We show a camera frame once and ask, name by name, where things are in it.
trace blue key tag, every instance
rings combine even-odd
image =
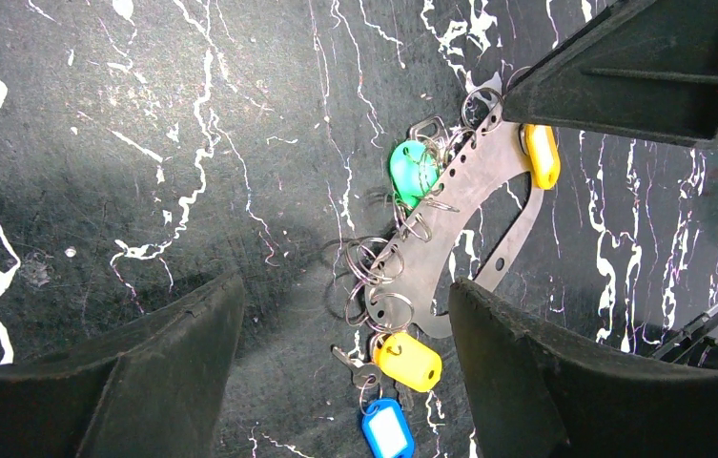
[[[370,404],[366,412],[361,420],[361,429],[373,455],[376,458],[412,458],[415,439],[398,402],[381,398]]]

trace green key tag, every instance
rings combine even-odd
[[[412,208],[432,188],[438,178],[435,159],[419,141],[406,140],[389,158],[389,173],[400,199]]]

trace black triangular part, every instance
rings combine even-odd
[[[621,0],[524,74],[504,118],[718,146],[718,0]]]

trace key tag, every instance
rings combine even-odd
[[[439,171],[435,159],[426,153],[424,144],[406,140],[392,152],[389,174],[400,199],[415,208],[437,182]]]
[[[388,377],[420,393],[432,389],[442,374],[440,355],[405,332],[378,334],[371,342],[373,363]]]
[[[364,418],[361,430],[373,450],[375,458],[412,458],[415,455],[415,439],[406,424],[400,405],[394,399],[379,398],[364,409],[364,389],[359,395],[359,406]]]

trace black marble surface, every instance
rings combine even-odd
[[[369,456],[330,345],[339,242],[385,233],[385,161],[458,126],[597,0],[0,1],[0,362],[70,347],[223,271],[249,293],[215,455]],[[718,151],[560,130],[562,177],[497,293],[641,351],[718,299]],[[446,263],[471,275],[518,215],[497,191]],[[417,456],[474,456],[450,339],[407,412]],[[388,385],[387,392],[393,392]]]

